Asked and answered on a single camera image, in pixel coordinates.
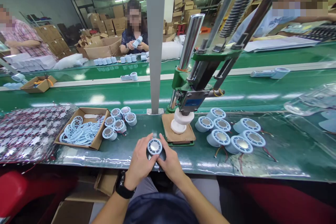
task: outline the pink plaid shirt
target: pink plaid shirt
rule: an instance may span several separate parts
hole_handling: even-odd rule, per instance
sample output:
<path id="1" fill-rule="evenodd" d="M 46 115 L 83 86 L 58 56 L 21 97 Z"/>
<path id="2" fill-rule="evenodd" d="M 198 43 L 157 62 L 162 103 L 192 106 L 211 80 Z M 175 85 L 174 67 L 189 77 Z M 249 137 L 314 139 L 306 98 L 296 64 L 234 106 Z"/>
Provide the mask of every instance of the pink plaid shirt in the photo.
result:
<path id="1" fill-rule="evenodd" d="M 37 35 L 35 29 L 27 25 L 21 20 L 14 20 L 13 30 L 1 31 L 2 35 L 7 40 L 13 40 L 18 42 L 23 42 L 27 40 L 36 40 L 40 41 L 41 45 L 38 47 L 18 47 L 18 49 L 23 53 L 29 53 L 31 57 L 38 57 L 44 55 L 52 55 L 55 60 L 58 58 L 50 51 L 48 45 L 42 41 L 42 39 Z"/>

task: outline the black watch strap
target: black watch strap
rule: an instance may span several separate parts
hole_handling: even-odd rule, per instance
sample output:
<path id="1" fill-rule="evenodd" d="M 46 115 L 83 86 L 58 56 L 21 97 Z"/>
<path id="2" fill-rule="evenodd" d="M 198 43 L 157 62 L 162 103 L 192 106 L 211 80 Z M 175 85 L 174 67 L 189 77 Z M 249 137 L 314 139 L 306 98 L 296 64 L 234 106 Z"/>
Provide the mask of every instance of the black watch strap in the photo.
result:
<path id="1" fill-rule="evenodd" d="M 115 185 L 115 191 L 123 198 L 125 199 L 130 199 L 133 197 L 133 194 L 135 192 L 134 191 L 130 191 L 128 190 L 125 186 L 124 186 L 124 182 L 125 182 L 125 171 L 121 172 L 121 175 L 118 177 L 117 183 Z"/>

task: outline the wooden block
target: wooden block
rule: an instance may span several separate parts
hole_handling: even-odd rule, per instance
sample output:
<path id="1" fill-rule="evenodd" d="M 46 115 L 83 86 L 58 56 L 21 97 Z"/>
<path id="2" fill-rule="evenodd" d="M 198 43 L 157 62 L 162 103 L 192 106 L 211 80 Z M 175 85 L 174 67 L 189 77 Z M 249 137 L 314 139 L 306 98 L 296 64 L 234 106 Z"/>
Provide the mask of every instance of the wooden block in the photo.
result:
<path id="1" fill-rule="evenodd" d="M 175 144 L 189 144 L 196 140 L 196 136 L 191 128 L 190 124 L 187 125 L 187 129 L 182 134 L 176 134 L 170 128 L 170 124 L 174 119 L 174 114 L 163 114 L 162 123 L 164 131 L 168 142 L 173 142 Z"/>

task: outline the woman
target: woman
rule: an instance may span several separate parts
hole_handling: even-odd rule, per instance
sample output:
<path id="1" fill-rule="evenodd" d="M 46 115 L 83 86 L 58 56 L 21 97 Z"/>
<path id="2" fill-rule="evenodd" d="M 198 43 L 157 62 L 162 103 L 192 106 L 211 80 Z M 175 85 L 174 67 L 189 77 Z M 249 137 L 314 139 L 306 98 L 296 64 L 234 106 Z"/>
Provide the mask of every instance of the woman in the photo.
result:
<path id="1" fill-rule="evenodd" d="M 138 0 L 129 0 L 127 4 L 127 28 L 122 33 L 120 50 L 122 54 L 136 54 L 148 52 L 147 24 L 141 15 L 141 4 Z M 133 42 L 142 37 L 142 42 L 137 48 Z"/>

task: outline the light blue shirt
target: light blue shirt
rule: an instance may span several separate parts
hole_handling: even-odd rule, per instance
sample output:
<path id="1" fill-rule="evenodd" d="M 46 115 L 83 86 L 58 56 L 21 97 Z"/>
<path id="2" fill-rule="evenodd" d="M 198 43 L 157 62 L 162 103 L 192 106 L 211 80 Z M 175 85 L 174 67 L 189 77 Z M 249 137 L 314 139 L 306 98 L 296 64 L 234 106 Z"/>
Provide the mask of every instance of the light blue shirt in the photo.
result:
<path id="1" fill-rule="evenodd" d="M 270 10 L 267 12 L 259 27 L 256 29 L 253 37 L 264 37 L 275 27 L 277 27 L 277 25 L 293 21 L 297 18 L 297 16 L 273 16 L 272 10 L 273 9 L 270 8 Z M 239 40 L 240 36 L 245 32 L 256 11 L 257 9 L 255 9 L 250 15 L 247 16 L 247 18 L 243 20 L 243 22 L 237 28 L 236 32 L 233 34 L 229 43 L 237 42 Z"/>

